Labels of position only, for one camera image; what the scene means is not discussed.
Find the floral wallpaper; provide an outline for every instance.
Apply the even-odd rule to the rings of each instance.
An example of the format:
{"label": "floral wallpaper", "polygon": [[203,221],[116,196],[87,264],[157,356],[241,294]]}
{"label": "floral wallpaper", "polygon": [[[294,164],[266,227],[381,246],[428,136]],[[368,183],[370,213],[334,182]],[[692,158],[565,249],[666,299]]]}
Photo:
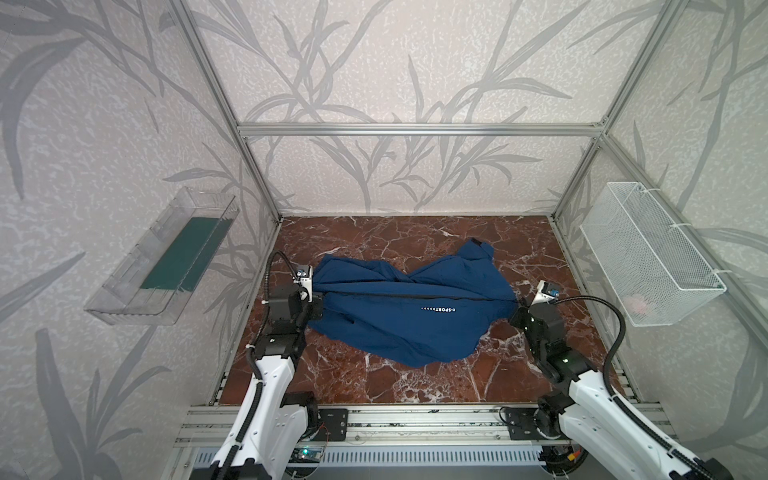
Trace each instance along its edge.
{"label": "floral wallpaper", "polygon": [[[768,305],[765,161],[768,2],[689,2],[610,134]],[[627,178],[600,154],[558,221],[590,290],[613,292],[578,226],[607,181]],[[602,312],[608,335],[610,317]],[[722,300],[679,323],[629,326],[622,363],[659,400],[685,445],[736,478],[768,470],[768,355]]]}
{"label": "floral wallpaper", "polygon": [[[240,122],[449,123],[599,122],[662,3],[189,1]],[[587,141],[250,139],[310,214],[550,213]]]}
{"label": "floral wallpaper", "polygon": [[[275,226],[163,2],[4,0],[0,32],[0,477],[156,478]],[[182,317],[87,314],[183,185],[240,215]]]}

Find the green mat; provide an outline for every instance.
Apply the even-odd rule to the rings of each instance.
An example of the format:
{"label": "green mat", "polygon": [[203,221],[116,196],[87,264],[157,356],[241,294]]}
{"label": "green mat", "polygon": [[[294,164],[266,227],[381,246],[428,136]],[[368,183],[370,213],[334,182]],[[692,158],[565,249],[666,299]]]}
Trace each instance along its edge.
{"label": "green mat", "polygon": [[227,235],[232,220],[192,217],[163,253],[144,282],[143,289],[191,292],[200,282],[210,259]]}

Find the wallpaper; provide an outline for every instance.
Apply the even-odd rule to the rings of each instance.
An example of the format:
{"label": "wallpaper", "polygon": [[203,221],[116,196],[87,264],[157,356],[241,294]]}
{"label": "wallpaper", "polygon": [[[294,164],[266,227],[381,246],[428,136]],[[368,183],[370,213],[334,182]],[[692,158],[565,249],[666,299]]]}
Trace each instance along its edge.
{"label": "wallpaper", "polygon": [[[451,123],[599,122],[663,4],[188,3],[239,122]],[[286,213],[546,214],[586,139],[251,144]]]}
{"label": "wallpaper", "polygon": [[[251,144],[296,214],[549,214],[586,137],[270,137]],[[330,162],[316,159],[326,155]]]}
{"label": "wallpaper", "polygon": [[[0,32],[0,477],[156,478],[274,225],[163,2],[6,0]],[[87,314],[182,186],[240,205],[184,314]]]}
{"label": "wallpaper", "polygon": [[[690,2],[611,131],[758,301],[766,305],[768,2]],[[589,290],[613,290],[578,229],[607,181],[599,154],[558,225]],[[612,336],[616,326],[595,308]],[[620,350],[633,386],[664,405],[695,452],[736,478],[768,471],[768,354],[722,299],[672,326],[629,325]]]}
{"label": "wallpaper", "polygon": [[709,5],[687,8],[611,133],[768,312],[768,2]]}

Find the wall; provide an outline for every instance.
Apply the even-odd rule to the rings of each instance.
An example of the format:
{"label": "wall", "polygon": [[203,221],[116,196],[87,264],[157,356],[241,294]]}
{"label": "wall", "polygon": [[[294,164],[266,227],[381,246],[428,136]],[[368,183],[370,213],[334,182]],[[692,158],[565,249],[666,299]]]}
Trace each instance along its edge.
{"label": "wall", "polygon": [[[273,225],[163,2],[4,2],[0,31],[0,476],[155,478]],[[184,185],[241,212],[176,325],[87,314]]]}
{"label": "wall", "polygon": [[[599,122],[662,3],[189,1],[239,122],[456,123]],[[588,139],[250,140],[285,212],[545,214]]]}
{"label": "wall", "polygon": [[[611,135],[766,305],[768,2],[690,2]],[[558,225],[589,290],[614,294],[578,226],[607,181],[600,153]],[[607,329],[615,325],[605,311]],[[634,386],[680,439],[737,478],[768,471],[768,356],[722,299],[667,327],[629,326]]]}

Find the blue jacket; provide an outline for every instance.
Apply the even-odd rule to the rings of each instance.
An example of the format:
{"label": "blue jacket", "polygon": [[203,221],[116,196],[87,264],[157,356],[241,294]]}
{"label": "blue jacket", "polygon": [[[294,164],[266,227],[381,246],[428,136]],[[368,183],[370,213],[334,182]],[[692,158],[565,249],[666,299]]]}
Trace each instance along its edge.
{"label": "blue jacket", "polygon": [[310,326],[412,367],[463,359],[517,306],[492,259],[493,247],[475,239],[409,275],[381,260],[326,255],[313,278],[323,318]]}

